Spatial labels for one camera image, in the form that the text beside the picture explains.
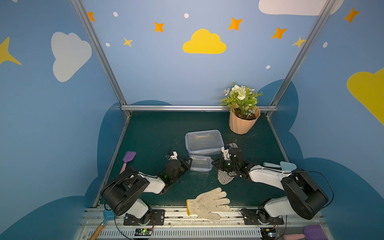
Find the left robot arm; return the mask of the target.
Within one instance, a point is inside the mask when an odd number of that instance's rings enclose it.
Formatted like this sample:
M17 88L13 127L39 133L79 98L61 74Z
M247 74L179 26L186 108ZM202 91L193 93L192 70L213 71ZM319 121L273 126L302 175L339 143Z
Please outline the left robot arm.
M171 185L177 183L191 168L192 161L191 158L177 160L172 156L165 169L157 176L141 173L134 167L127 168L102 190L102 199L108 206L107 210L112 211L117 217L128 215L140 225L148 223L152 209L140 199L141 195L165 194Z

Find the small clear lunch box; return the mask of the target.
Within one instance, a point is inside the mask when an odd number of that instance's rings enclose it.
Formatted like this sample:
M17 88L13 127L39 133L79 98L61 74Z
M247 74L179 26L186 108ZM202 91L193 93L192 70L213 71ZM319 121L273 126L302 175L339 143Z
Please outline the small clear lunch box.
M212 170L212 158L209 156L191 156L190 170L194 172L209 172Z

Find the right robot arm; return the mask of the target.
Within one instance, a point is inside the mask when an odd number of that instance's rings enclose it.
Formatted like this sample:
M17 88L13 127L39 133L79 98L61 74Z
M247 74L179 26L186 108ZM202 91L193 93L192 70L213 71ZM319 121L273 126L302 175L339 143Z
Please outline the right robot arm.
M257 208L255 215L262 225L267 225L280 216L293 214L311 220L332 202L309 172L298 168L288 170L287 162L281 162L279 165L248 163L243 152L235 144L223 147L221 158L212 164L218 168L218 179L223 185L235 177L240 177L285 192L284 197L267 199Z

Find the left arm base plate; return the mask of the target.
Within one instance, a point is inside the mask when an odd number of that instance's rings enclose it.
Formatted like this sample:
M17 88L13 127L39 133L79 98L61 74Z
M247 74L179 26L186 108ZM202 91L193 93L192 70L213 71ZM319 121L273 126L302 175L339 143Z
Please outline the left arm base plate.
M124 226L163 226L165 219L165 210L149 209L141 218L126 213Z

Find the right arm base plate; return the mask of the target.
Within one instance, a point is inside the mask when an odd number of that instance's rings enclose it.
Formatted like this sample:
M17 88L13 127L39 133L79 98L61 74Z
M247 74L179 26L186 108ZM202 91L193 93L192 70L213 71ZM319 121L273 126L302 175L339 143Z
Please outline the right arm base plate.
M240 213L243 216L245 225L284 225L285 222L281 216L271 217L265 210L242 208Z

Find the large clear lunch box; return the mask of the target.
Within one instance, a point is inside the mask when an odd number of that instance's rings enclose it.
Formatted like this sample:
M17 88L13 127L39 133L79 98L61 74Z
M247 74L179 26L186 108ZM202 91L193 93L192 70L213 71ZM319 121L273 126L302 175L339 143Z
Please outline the large clear lunch box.
M189 156L210 156L222 152L224 141L219 130L190 132L185 135Z

